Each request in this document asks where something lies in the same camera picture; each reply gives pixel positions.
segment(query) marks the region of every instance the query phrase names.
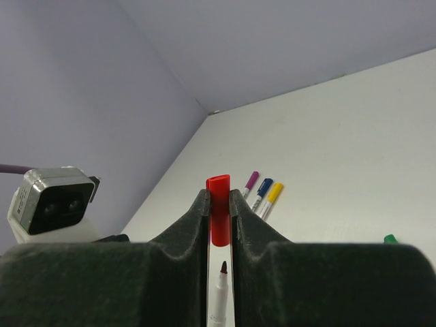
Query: green object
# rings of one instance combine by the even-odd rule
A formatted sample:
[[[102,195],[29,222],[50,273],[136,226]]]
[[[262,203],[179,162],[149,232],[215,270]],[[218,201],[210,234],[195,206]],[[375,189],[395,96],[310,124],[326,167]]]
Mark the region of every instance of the green object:
[[[384,243],[398,243],[398,241],[393,234],[389,234],[384,237]]]

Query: red marker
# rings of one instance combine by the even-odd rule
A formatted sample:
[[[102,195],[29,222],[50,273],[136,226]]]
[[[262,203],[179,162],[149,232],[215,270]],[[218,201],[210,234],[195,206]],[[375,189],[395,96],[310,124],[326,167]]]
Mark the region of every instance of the red marker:
[[[207,179],[206,188],[211,193],[212,244],[216,247],[224,247],[230,244],[230,175]]]

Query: cable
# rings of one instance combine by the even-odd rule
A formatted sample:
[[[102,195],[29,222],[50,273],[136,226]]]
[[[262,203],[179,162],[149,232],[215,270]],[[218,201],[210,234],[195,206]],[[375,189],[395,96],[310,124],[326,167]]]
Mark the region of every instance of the cable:
[[[23,166],[14,166],[14,165],[2,165],[0,163],[0,173],[24,175],[30,169],[33,169],[33,168],[32,167],[23,167]]]

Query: table surface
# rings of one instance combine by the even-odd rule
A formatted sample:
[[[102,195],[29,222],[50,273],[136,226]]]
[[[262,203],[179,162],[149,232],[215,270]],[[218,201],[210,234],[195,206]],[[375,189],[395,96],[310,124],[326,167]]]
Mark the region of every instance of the table surface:
[[[434,264],[434,72],[436,50],[208,117],[123,232],[150,240],[207,178],[230,174],[242,189],[258,170],[255,188],[266,177],[285,185],[267,222],[290,240],[381,243],[394,234]],[[211,245],[209,294],[224,260],[230,248]]]

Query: yellow marker cap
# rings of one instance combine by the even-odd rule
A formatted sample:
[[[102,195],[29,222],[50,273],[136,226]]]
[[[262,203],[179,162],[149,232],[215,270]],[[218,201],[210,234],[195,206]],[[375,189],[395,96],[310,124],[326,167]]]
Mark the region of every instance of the yellow marker cap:
[[[274,186],[271,189],[271,192],[268,194],[268,202],[274,203],[277,199],[277,196],[279,196],[281,190],[283,189],[282,183],[275,183]]]

